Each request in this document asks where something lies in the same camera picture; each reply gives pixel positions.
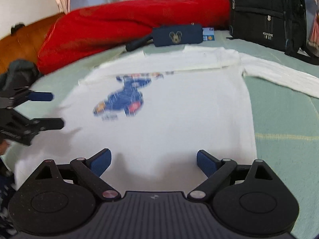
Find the navy Mickey pencil case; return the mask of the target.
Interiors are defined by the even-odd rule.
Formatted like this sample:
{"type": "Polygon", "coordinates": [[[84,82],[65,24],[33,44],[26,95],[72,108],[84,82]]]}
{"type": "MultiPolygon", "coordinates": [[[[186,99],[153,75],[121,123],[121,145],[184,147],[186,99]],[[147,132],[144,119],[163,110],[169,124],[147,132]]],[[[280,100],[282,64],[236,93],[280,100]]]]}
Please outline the navy Mickey pencil case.
{"type": "Polygon", "coordinates": [[[203,41],[203,30],[200,24],[162,26],[154,28],[151,36],[156,47],[200,44],[203,41]]]}

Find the black long pouch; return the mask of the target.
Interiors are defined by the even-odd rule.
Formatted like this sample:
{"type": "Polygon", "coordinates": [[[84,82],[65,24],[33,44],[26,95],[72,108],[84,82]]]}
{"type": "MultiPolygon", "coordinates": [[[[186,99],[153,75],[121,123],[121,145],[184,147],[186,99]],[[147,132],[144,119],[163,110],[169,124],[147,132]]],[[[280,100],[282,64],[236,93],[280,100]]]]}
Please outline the black long pouch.
{"type": "Polygon", "coordinates": [[[152,34],[146,35],[143,38],[133,40],[132,42],[127,43],[125,45],[125,49],[127,52],[134,51],[134,50],[146,45],[147,42],[149,42],[152,39],[153,39],[152,34]]]}

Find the red blanket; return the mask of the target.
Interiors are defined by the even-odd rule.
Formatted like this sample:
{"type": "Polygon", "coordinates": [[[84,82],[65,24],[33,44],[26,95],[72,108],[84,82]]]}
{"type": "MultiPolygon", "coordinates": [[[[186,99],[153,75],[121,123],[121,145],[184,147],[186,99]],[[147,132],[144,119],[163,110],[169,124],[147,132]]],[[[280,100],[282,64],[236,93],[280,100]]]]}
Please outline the red blanket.
{"type": "Polygon", "coordinates": [[[36,65],[41,74],[49,74],[140,39],[156,27],[195,23],[222,28],[229,21],[230,0],[127,0],[81,8],[52,25],[36,65]]]}

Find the blue white small box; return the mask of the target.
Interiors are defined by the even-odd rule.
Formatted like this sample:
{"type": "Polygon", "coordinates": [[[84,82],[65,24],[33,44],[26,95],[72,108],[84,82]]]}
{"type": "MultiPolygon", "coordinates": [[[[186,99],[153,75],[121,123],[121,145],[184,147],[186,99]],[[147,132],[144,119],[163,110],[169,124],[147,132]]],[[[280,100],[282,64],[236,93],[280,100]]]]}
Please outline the blue white small box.
{"type": "Polygon", "coordinates": [[[204,27],[202,31],[203,41],[215,40],[215,29],[213,27],[204,27]]]}

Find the orange wooden headboard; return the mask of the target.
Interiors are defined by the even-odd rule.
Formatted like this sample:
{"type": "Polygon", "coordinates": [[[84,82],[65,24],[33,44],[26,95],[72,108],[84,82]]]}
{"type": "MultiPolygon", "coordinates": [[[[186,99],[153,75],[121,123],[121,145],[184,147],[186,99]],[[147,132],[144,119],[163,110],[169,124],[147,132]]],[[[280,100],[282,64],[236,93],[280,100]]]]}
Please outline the orange wooden headboard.
{"type": "Polygon", "coordinates": [[[2,38],[0,72],[5,73],[9,64],[17,59],[25,59],[37,63],[37,54],[46,34],[51,26],[63,16],[63,13],[52,15],[22,27],[13,35],[2,38]]]}

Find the white printed sweatshirt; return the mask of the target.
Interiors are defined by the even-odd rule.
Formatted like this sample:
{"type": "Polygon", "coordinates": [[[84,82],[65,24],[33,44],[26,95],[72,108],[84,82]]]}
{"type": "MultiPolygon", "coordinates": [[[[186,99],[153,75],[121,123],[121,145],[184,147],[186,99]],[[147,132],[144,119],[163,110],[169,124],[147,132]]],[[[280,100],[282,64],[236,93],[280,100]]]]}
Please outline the white printed sweatshirt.
{"type": "Polygon", "coordinates": [[[318,96],[316,77],[235,50],[138,52],[93,70],[53,110],[65,126],[22,150],[16,184],[45,159],[64,164],[104,148],[111,166],[101,177],[121,193],[190,191],[205,178],[200,149],[249,164],[256,143],[246,75],[318,96]]]}

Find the dark grey garment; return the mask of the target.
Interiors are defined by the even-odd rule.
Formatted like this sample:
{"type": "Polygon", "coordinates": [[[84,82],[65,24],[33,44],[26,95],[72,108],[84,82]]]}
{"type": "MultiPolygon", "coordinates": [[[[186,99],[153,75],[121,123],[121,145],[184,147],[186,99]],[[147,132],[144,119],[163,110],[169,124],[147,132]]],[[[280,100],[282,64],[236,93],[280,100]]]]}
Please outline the dark grey garment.
{"type": "Polygon", "coordinates": [[[9,64],[7,71],[1,74],[1,91],[12,90],[20,87],[31,87],[43,75],[39,72],[35,63],[18,59],[9,64]]]}

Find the black backpack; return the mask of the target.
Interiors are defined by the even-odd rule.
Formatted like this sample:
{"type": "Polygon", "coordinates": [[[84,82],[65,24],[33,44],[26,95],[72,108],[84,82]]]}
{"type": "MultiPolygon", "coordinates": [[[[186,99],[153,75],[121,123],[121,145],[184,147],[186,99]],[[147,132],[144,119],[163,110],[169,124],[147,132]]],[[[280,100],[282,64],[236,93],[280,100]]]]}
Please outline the black backpack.
{"type": "Polygon", "coordinates": [[[305,0],[230,0],[230,35],[318,65],[306,46],[305,0]]]}

